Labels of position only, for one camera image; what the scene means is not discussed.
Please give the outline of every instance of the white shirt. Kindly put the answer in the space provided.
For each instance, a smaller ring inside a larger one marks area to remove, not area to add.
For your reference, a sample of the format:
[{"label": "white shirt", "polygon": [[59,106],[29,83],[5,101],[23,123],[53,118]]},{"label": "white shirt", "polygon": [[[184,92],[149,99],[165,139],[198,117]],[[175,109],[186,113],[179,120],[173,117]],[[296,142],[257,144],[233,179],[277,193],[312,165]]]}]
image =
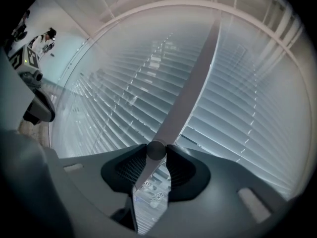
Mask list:
[{"label": "white shirt", "polygon": [[43,36],[43,39],[42,39],[42,35],[39,35],[35,41],[33,42],[32,44],[32,47],[31,49],[38,55],[40,56],[42,53],[43,53],[43,48],[45,45],[49,45],[50,44],[50,41],[46,41],[45,40],[45,35]]}]

